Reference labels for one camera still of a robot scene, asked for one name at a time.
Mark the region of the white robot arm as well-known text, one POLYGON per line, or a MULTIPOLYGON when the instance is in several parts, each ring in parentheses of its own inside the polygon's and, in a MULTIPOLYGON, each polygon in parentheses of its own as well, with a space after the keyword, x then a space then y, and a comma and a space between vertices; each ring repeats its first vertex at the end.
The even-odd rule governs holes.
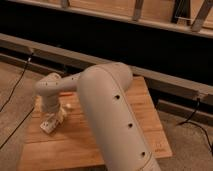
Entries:
POLYGON ((61 92, 77 93, 108 171, 161 171, 125 95, 132 81, 128 65, 112 62, 67 77, 51 73, 35 91, 45 113, 60 110, 61 92))

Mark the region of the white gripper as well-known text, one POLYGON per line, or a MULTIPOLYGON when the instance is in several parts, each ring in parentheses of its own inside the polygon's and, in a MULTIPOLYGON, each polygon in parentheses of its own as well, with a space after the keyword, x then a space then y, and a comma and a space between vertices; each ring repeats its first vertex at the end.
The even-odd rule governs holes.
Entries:
POLYGON ((41 111, 45 114, 53 114, 58 121, 63 121, 67 116, 59 100, 47 100, 43 98, 41 101, 41 111))

